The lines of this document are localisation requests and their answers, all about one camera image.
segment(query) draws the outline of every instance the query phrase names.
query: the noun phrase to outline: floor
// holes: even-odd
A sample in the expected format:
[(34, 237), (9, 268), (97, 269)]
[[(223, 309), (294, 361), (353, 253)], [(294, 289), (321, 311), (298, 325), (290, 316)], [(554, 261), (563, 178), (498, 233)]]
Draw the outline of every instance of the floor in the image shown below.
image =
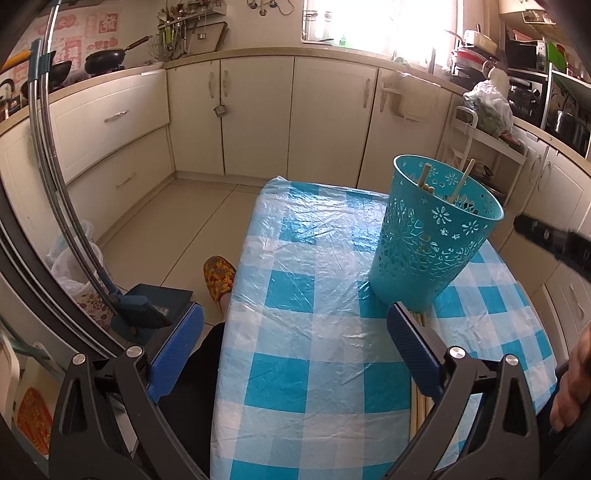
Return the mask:
[(124, 291), (138, 283), (193, 290), (205, 328), (223, 321), (203, 279), (203, 263), (221, 255), (238, 265), (260, 187), (173, 180), (103, 247), (105, 265)]

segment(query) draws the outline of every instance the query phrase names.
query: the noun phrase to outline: table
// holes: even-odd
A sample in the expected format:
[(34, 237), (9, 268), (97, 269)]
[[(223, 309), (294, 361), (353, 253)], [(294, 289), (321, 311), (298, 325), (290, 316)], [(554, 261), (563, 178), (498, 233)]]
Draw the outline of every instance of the table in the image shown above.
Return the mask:
[[(256, 201), (223, 339), (212, 480), (374, 480), (408, 444), (411, 380), (368, 272), (387, 196), (271, 180)], [(486, 242), (426, 313), (448, 345), (515, 353), (536, 409), (550, 344)], [(472, 398), (442, 465), (466, 439)]]

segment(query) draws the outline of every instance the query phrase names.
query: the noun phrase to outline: black pants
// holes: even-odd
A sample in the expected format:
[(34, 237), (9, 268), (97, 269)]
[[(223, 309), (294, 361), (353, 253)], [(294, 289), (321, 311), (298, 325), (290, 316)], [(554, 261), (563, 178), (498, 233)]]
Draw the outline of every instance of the black pants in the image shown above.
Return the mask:
[[(201, 347), (187, 361), (171, 394), (158, 403), (187, 453), (207, 476), (224, 325), (216, 325), (209, 332)], [(566, 370), (567, 365), (557, 370), (559, 379)], [(591, 408), (583, 408), (573, 427), (552, 433), (550, 410), (557, 392), (558, 387), (537, 416), (541, 479), (588, 478), (591, 472)]]
[(187, 453), (209, 477), (213, 403), (224, 323), (216, 325), (189, 357), (170, 395), (158, 406)]

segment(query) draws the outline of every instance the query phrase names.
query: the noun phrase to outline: turquoise basket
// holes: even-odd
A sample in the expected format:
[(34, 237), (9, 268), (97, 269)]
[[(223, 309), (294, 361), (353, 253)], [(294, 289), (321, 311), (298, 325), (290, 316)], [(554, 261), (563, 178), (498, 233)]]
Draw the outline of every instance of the turquoise basket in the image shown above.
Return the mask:
[[(426, 183), (416, 185), (425, 163), (433, 168)], [(401, 301), (414, 312), (425, 311), (478, 252), (503, 218), (496, 198), (468, 177), (454, 204), (462, 172), (425, 157), (394, 159), (394, 177), (369, 283), (386, 305)]]

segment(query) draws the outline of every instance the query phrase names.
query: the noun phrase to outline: pan handle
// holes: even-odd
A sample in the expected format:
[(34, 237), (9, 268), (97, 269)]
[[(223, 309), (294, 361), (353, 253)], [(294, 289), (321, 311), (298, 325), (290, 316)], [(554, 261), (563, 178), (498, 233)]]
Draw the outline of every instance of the pan handle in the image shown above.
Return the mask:
[(148, 35), (144, 38), (142, 38), (141, 40), (138, 41), (134, 41), (129, 47), (127, 47), (124, 51), (128, 51), (131, 50), (132, 48), (135, 47), (139, 47), (142, 43), (146, 43), (150, 38), (152, 38), (152, 35)]

